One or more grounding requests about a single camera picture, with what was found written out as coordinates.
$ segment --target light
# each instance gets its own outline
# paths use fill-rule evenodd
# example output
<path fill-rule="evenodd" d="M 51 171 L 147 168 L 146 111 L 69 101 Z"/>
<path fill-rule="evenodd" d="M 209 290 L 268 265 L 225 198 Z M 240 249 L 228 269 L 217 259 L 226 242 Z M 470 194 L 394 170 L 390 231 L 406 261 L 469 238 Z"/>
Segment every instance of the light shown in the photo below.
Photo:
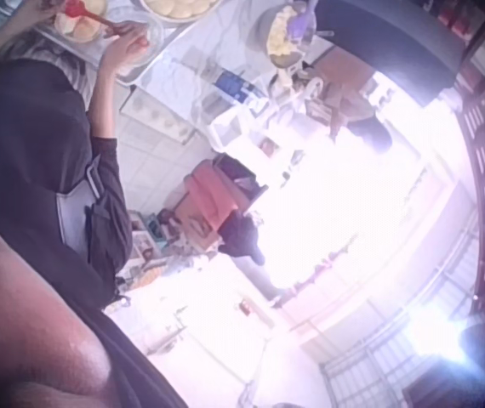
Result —
<path fill-rule="evenodd" d="M 411 311 L 409 316 L 406 336 L 418 354 L 436 354 L 457 363 L 465 362 L 464 350 L 459 345 L 461 324 L 449 321 L 433 306 Z"/>

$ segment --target red spoon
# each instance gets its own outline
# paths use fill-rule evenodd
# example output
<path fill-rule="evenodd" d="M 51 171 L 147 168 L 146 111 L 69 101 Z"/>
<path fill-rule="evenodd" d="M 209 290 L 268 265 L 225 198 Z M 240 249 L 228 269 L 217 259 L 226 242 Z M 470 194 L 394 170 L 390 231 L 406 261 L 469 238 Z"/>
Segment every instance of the red spoon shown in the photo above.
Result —
<path fill-rule="evenodd" d="M 88 17 L 92 20 L 99 21 L 101 24 L 110 27 L 114 32 L 117 31 L 116 25 L 107 19 L 103 19 L 100 15 L 91 13 L 86 9 L 86 5 L 82 0 L 70 0 L 66 2 L 65 14 L 71 18 Z"/>

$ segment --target hair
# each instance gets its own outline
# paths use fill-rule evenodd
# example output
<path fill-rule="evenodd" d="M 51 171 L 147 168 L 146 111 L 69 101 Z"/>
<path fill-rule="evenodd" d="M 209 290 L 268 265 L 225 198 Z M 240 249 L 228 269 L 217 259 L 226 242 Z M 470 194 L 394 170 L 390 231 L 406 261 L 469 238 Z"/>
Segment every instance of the hair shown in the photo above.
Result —
<path fill-rule="evenodd" d="M 392 137 L 377 116 L 349 123 L 347 126 L 355 136 L 362 138 L 376 153 L 386 153 L 392 146 Z"/>

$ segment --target black shirt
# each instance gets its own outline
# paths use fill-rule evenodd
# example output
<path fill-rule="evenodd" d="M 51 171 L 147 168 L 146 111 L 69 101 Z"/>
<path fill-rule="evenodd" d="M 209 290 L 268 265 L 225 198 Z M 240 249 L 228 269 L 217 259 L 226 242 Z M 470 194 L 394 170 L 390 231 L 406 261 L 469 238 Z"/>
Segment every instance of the black shirt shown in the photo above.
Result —
<path fill-rule="evenodd" d="M 111 356 L 123 406 L 184 407 L 180 396 L 101 309 L 132 246 L 117 142 L 90 138 L 81 95 L 54 65 L 0 65 L 0 235 L 78 314 Z M 90 262 L 64 245 L 56 193 L 100 155 L 105 194 L 90 214 Z"/>

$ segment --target tray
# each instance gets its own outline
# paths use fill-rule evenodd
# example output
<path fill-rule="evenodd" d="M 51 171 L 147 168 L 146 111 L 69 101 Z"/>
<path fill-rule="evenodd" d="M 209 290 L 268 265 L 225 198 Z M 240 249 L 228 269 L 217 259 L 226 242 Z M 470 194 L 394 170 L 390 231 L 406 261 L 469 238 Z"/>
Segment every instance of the tray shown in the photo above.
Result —
<path fill-rule="evenodd" d="M 10 16 L 20 3 L 21 0 L 0 0 L 0 12 L 2 14 Z M 140 4 L 137 5 L 135 3 L 132 3 L 131 0 L 110 0 L 108 2 L 108 10 L 127 6 L 132 6 L 135 9 L 146 11 L 142 8 Z M 118 74 L 117 80 L 122 85 L 128 87 L 138 82 L 138 80 L 140 79 L 140 77 L 142 77 L 145 71 L 147 71 L 148 68 L 150 68 L 156 61 L 159 60 L 165 49 L 174 41 L 176 41 L 177 38 L 185 35 L 194 23 L 191 22 L 181 25 L 171 25 L 169 23 L 162 22 L 162 24 L 163 29 L 165 30 L 165 41 L 163 42 L 163 45 L 148 64 L 136 66 L 130 71 Z M 99 67 L 100 56 L 103 54 L 105 46 L 108 44 L 108 42 L 103 40 L 102 38 L 98 39 L 97 41 L 84 44 L 71 42 L 61 36 L 61 34 L 59 34 L 54 29 L 53 25 L 40 25 L 37 26 L 37 30 L 54 43 L 59 44 L 61 47 L 75 54 L 82 60 L 90 63 L 94 68 Z"/>

